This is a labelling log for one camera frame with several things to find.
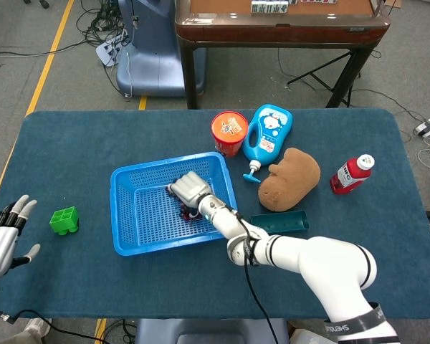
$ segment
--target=cup lid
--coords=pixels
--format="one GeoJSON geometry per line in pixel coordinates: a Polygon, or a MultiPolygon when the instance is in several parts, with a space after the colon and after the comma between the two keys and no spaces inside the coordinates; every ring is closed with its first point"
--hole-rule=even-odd
{"type": "Polygon", "coordinates": [[[223,143],[238,143],[245,139],[249,123],[235,111],[224,111],[212,120],[212,135],[223,143]]]}

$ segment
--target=green toy block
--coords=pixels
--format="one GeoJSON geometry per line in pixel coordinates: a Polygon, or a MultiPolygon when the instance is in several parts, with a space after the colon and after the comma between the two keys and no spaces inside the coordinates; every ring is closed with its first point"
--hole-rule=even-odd
{"type": "Polygon", "coordinates": [[[56,211],[49,225],[52,230],[59,235],[65,235],[68,232],[73,233],[78,230],[78,211],[74,206],[56,211]]]}

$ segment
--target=humanoid robot hand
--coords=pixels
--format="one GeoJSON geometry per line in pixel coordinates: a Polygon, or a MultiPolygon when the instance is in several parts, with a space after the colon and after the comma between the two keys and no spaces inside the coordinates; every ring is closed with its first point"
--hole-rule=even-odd
{"type": "Polygon", "coordinates": [[[0,211],[0,277],[10,269],[30,263],[40,249],[40,245],[35,244],[24,256],[13,258],[17,239],[32,209],[37,205],[37,201],[27,202],[28,200],[29,196],[23,195],[0,211]]]}
{"type": "Polygon", "coordinates": [[[193,171],[188,172],[175,183],[168,186],[168,191],[175,194],[186,206],[197,209],[200,198],[211,194],[210,186],[195,174],[193,171]]]}

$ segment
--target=brown plush toy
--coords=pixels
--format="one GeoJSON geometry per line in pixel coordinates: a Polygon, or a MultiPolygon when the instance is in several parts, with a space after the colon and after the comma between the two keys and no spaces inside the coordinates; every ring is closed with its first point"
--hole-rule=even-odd
{"type": "Polygon", "coordinates": [[[258,190],[261,204],[272,211],[292,208],[320,180],[320,167],[312,156],[288,148],[278,165],[269,166],[269,176],[258,190]]]}

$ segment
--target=blue spray bottle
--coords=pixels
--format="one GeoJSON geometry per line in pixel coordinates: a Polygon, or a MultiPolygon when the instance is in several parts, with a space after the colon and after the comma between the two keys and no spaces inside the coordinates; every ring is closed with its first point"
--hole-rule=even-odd
{"type": "Polygon", "coordinates": [[[275,105],[265,104],[255,112],[249,124],[249,133],[242,143],[242,150],[250,160],[250,173],[244,174],[244,179],[261,183],[253,177],[253,173],[262,165],[269,165],[277,159],[284,139],[292,129],[292,123],[291,112],[275,105]],[[257,142],[251,147],[250,136],[253,133],[257,134],[257,142]]]}

